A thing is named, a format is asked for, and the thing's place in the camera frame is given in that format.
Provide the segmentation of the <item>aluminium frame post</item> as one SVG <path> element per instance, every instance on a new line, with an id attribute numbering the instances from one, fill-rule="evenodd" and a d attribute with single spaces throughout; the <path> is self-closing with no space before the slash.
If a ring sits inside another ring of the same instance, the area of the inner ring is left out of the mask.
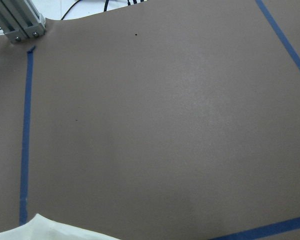
<path id="1" fill-rule="evenodd" d="M 0 0 L 0 28 L 15 44 L 45 35 L 46 19 L 31 0 Z"/>

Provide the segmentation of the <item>white long-sleeve printed shirt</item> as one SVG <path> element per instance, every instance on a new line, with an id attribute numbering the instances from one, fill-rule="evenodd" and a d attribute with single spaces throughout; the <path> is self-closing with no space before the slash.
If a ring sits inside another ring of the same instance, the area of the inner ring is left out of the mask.
<path id="1" fill-rule="evenodd" d="M 36 214 L 28 223 L 0 232 L 0 240 L 114 240 L 103 233 L 50 220 Z"/>

